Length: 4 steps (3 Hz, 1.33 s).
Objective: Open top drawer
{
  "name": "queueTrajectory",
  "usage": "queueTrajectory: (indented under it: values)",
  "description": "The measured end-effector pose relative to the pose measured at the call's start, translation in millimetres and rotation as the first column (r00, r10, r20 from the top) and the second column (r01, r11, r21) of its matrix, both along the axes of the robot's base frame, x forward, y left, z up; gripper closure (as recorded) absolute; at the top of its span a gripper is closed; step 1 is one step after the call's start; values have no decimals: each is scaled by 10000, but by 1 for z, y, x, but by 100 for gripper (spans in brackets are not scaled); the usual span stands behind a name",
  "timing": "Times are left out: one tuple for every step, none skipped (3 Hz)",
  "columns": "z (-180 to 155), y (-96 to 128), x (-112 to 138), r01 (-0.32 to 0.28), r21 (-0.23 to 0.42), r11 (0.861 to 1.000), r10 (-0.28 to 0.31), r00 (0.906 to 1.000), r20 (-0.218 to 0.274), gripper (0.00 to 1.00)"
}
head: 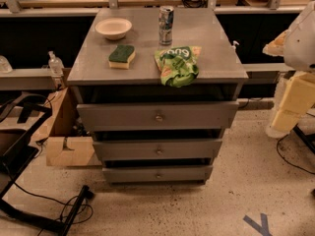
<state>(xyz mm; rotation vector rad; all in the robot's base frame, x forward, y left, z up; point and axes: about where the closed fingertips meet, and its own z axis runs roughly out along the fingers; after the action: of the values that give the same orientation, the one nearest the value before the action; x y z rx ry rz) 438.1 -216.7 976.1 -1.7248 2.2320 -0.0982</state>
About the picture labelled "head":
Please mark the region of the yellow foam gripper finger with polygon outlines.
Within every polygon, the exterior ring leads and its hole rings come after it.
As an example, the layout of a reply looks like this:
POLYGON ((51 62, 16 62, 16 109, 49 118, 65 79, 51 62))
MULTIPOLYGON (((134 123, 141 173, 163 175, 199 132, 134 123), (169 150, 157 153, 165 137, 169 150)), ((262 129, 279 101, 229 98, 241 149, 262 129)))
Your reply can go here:
POLYGON ((296 72, 289 79, 280 78, 266 134, 275 139, 288 135, 314 104, 314 73, 296 72))

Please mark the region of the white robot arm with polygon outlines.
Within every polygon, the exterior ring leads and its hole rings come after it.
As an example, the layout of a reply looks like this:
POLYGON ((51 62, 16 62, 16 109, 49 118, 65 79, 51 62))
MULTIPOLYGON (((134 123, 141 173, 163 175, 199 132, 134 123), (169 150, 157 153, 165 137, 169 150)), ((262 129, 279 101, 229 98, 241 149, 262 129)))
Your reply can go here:
POLYGON ((315 104, 315 2, 309 2, 287 30, 266 44, 263 53, 282 56, 295 70, 289 79, 279 80, 266 127, 269 137, 281 138, 315 104))

